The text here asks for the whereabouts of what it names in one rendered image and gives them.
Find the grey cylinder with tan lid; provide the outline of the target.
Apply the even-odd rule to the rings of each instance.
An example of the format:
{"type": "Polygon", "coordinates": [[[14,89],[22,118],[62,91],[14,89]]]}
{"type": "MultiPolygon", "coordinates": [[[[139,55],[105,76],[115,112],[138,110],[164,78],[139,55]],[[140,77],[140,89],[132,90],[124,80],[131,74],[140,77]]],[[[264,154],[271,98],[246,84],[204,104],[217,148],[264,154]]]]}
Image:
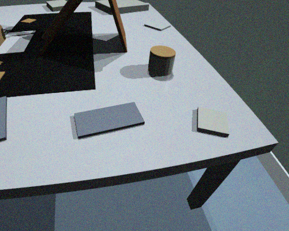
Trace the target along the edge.
{"type": "Polygon", "coordinates": [[[172,74],[176,51],[169,46],[157,45],[150,50],[148,70],[159,76],[172,74]]]}

